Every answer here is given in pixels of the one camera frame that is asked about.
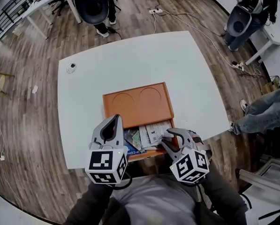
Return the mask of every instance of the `white desk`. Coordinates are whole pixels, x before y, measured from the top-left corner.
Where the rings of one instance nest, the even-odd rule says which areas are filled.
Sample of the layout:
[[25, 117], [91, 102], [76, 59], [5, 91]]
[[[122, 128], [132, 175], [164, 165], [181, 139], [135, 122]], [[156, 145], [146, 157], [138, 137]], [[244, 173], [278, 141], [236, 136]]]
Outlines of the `white desk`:
[[[67, 66], [76, 64], [72, 74]], [[207, 139], [229, 129], [211, 71], [188, 31], [134, 37], [59, 62], [58, 109], [68, 169], [84, 167], [94, 128], [105, 118], [102, 95], [166, 82], [177, 128]]]
[[254, 54], [245, 64], [249, 65], [251, 64], [255, 59], [257, 59], [258, 56], [262, 55], [269, 47], [273, 45], [279, 45], [280, 46], [280, 28], [277, 26], [277, 24], [271, 24], [269, 26], [264, 26], [262, 29], [262, 32], [266, 35], [268, 38], [268, 42], [264, 44], [264, 46], [258, 50], [256, 54]]
[[[47, 15], [45, 14], [45, 12], [43, 11], [42, 7], [45, 6], [46, 4], [48, 4], [49, 2], [51, 2], [53, 0], [41, 0], [39, 2], [36, 2], [33, 6], [30, 6], [27, 11], [25, 13], [23, 13], [22, 18], [27, 18], [30, 23], [35, 27], [35, 29], [43, 36], [43, 38], [47, 39], [48, 37], [44, 34], [44, 32], [35, 24], [35, 22], [32, 20], [32, 18], [30, 17], [31, 14], [33, 14], [35, 11], [37, 11], [38, 9], [40, 10], [40, 12], [42, 13], [43, 17], [46, 19], [46, 21], [51, 25], [52, 22], [48, 19]], [[80, 20], [80, 17], [75, 9], [75, 6], [73, 4], [73, 2], [71, 0], [67, 0], [76, 20], [78, 23], [81, 23], [82, 21]]]

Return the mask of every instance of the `circular indentation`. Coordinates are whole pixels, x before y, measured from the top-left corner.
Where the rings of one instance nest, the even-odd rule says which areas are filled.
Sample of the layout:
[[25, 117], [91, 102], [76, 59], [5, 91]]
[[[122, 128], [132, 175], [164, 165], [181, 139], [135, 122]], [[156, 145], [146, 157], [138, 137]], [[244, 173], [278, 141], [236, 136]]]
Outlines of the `circular indentation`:
[[142, 103], [155, 105], [161, 102], [162, 96], [155, 88], [145, 88], [140, 92]]
[[123, 116], [134, 109], [134, 100], [128, 93], [119, 93], [112, 100], [113, 110]]

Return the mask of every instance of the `white floor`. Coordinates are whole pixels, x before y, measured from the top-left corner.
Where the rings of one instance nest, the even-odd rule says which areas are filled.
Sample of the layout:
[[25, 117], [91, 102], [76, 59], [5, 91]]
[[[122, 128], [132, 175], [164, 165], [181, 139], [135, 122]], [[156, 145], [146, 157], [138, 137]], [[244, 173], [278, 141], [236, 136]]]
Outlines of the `white floor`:
[[48, 225], [28, 215], [0, 197], [0, 225]]

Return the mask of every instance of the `orange tray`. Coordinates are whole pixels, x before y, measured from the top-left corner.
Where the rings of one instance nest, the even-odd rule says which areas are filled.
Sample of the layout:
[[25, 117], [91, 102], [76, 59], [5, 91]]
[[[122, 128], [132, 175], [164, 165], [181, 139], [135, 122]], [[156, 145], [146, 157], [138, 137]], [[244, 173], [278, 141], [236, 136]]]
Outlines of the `orange tray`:
[[120, 114], [124, 128], [174, 117], [166, 83], [157, 83], [103, 95], [106, 118]]

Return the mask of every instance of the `power strip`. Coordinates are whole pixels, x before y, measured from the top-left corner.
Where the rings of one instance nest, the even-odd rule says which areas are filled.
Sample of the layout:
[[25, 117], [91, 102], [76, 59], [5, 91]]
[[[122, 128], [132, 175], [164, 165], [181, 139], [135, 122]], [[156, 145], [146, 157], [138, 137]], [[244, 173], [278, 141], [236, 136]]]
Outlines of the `power strip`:
[[150, 13], [150, 14], [154, 14], [154, 13], [160, 14], [160, 13], [162, 13], [162, 12], [163, 12], [162, 9], [149, 10], [149, 13]]

